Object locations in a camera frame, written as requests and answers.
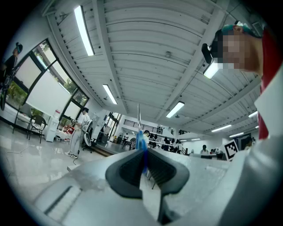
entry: polished floor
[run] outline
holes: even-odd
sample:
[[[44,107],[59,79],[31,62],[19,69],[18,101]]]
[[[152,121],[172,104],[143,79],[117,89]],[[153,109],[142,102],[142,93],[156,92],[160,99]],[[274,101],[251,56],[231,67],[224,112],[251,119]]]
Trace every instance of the polished floor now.
[[[125,146],[124,148],[122,148],[123,147],[122,144],[117,144],[110,141],[107,141],[106,143],[97,142],[97,147],[103,150],[107,150],[113,154],[118,154],[128,151],[130,148],[129,146]]]
[[[47,142],[44,138],[39,143],[37,135],[26,139],[25,132],[15,129],[0,121],[0,161],[5,178],[10,186],[28,201],[64,176],[67,166],[104,158],[98,153],[80,148],[79,158],[64,154],[69,150],[69,142]]]

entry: ceiling light fixture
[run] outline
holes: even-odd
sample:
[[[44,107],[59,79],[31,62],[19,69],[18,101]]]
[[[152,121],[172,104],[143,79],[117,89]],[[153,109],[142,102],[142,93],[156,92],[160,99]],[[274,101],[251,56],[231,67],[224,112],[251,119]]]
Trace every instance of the ceiling light fixture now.
[[[255,115],[257,115],[257,111],[255,111],[254,113],[249,114],[249,118],[254,117]]]
[[[76,17],[76,23],[78,24],[78,28],[80,31],[81,39],[83,40],[85,50],[88,53],[88,56],[93,56],[95,53],[92,49],[92,45],[90,43],[90,38],[88,35],[87,26],[85,23],[84,18],[84,10],[83,7],[80,5],[77,8],[74,9],[75,17]]]
[[[218,71],[218,64],[215,61],[212,61],[210,65],[204,70],[203,74],[207,78],[211,79],[215,73]]]
[[[179,111],[185,105],[184,102],[179,101],[175,107],[166,115],[167,118],[171,118],[177,111]]]
[[[112,100],[113,104],[117,104],[111,90],[109,89],[109,86],[107,84],[103,84],[103,87],[104,87],[105,91],[107,92],[108,96],[110,97],[110,99]]]
[[[222,130],[222,129],[226,129],[226,128],[230,127],[230,126],[231,125],[226,125],[226,126],[218,128],[218,129],[214,129],[214,130],[212,130],[212,132],[216,132],[216,131],[219,131],[219,130]]]
[[[239,136],[239,135],[242,135],[242,134],[244,134],[244,132],[240,132],[240,133],[237,133],[237,134],[231,135],[230,137],[235,137],[235,136]]]

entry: blue object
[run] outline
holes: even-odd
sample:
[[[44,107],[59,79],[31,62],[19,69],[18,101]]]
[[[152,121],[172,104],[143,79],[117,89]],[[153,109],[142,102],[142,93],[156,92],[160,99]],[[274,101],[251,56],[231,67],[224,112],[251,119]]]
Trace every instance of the blue object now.
[[[139,131],[137,133],[137,138],[136,138],[136,149],[137,150],[143,150],[144,151],[144,160],[145,160],[145,164],[144,164],[144,168],[143,168],[143,173],[146,172],[147,169],[147,145],[145,142],[145,139],[143,138],[143,133],[142,131]]]

